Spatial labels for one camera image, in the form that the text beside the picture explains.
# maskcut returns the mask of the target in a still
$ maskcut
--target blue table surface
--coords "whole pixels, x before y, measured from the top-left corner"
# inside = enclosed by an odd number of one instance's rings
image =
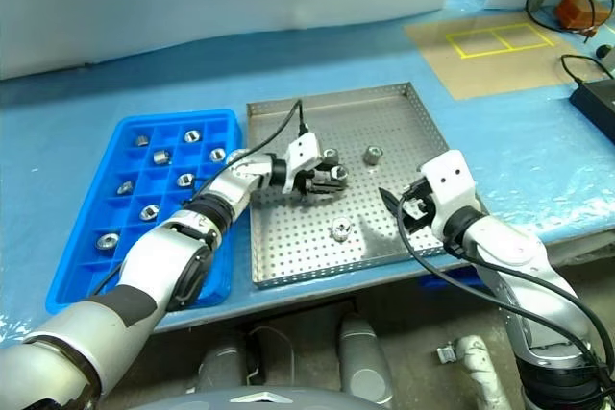
[[[115,125],[130,115],[230,108],[246,133],[250,102],[410,81],[449,145],[466,155],[492,213],[547,242],[612,228],[615,146],[570,105],[573,85],[455,101],[404,33],[409,23],[498,13],[483,11],[483,2],[449,0],[441,11],[356,26],[201,40],[1,83],[0,344],[19,341],[48,318],[44,300],[68,234]],[[615,35],[601,28],[587,45],[566,38],[592,54]],[[420,269],[409,260],[258,290],[250,277],[245,216],[240,226],[229,298],[168,315],[160,329],[315,299]]]

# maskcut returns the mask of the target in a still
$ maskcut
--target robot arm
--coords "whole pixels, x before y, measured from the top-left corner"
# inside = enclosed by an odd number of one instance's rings
[[[545,246],[537,237],[482,211],[461,152],[449,151],[424,164],[420,172],[422,178],[410,187],[409,195],[423,204],[433,234],[449,253],[539,277],[575,294],[551,267]],[[496,298],[565,326],[590,348],[589,320],[574,304],[529,281],[480,266],[477,270]],[[574,404],[601,389],[596,375],[588,372],[581,351],[537,322],[509,312],[503,314],[528,408],[596,408],[596,401]]]
[[[257,189],[287,194],[344,187],[341,165],[324,165],[314,133],[283,156],[252,154],[224,169],[183,209],[130,249],[116,287],[77,302],[0,350],[2,410],[90,409],[128,370],[168,311],[198,296],[223,234]]]

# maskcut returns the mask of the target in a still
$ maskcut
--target hex nut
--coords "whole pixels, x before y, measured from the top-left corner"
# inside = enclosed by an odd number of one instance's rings
[[[334,181],[345,184],[348,179],[348,170],[343,165],[336,165],[331,169],[331,178]]]
[[[152,221],[155,220],[160,212],[160,207],[156,204],[150,204],[145,206],[141,212],[138,214],[138,217],[141,221]]]
[[[201,141],[201,132],[198,130],[188,130],[184,135],[184,141],[186,143],[196,143]]]
[[[339,153],[334,148],[327,148],[323,152],[323,163],[325,165],[337,165],[339,163]]]
[[[236,158],[247,153],[248,151],[250,150],[249,149],[235,149],[227,156],[227,164],[233,162]]]
[[[165,165],[171,162],[171,153],[168,151],[155,151],[154,155],[154,163],[157,165]]]
[[[191,173],[179,175],[176,183],[179,187],[190,187],[194,183],[194,175]]]
[[[147,135],[145,134],[140,134],[135,139],[135,146],[137,146],[138,148],[143,148],[147,146],[148,144],[150,144],[150,138],[148,138]]]
[[[227,153],[222,148],[216,148],[209,153],[209,160],[212,162],[221,162],[226,157]]]
[[[353,223],[346,217],[335,218],[331,223],[331,237],[336,242],[345,242],[350,235]]]
[[[126,194],[132,193],[133,189],[135,189],[135,185],[132,181],[124,181],[117,187],[117,190],[115,192],[118,196],[124,196]]]
[[[113,250],[119,240],[119,234],[115,232],[109,232],[101,235],[96,241],[96,248],[98,250]]]
[[[380,161],[384,151],[380,146],[368,146],[363,153],[363,161],[368,165],[376,165]]]

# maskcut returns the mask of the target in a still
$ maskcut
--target black power adapter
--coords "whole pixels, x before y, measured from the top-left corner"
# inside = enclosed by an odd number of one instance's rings
[[[615,80],[578,82],[570,102],[615,143]]]

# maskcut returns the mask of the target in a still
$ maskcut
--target perforated metal tray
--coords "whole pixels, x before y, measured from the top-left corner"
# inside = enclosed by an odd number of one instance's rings
[[[302,97],[306,122],[323,149],[335,148],[349,170],[348,187],[325,196],[283,196],[259,191],[252,200],[252,280],[261,288],[330,276],[407,257],[379,187],[400,195],[418,177],[417,166],[448,149],[410,84],[396,84]],[[254,146],[282,122],[296,99],[248,105],[249,142]],[[282,154],[297,136],[298,121],[269,146]],[[383,148],[375,167],[363,163],[368,145]],[[353,223],[349,239],[331,238],[334,218]],[[413,247],[441,252],[429,228],[415,233]]]

